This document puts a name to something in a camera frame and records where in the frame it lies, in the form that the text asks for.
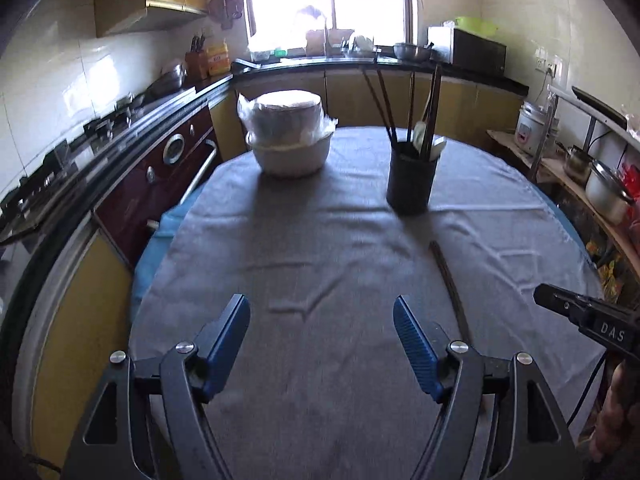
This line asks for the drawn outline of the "person's right hand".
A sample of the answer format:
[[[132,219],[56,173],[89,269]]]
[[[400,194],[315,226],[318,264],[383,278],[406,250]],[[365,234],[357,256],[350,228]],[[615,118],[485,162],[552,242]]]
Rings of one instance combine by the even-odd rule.
[[[639,443],[639,371],[623,361],[614,370],[589,439],[589,454],[595,463],[601,463],[627,443]]]

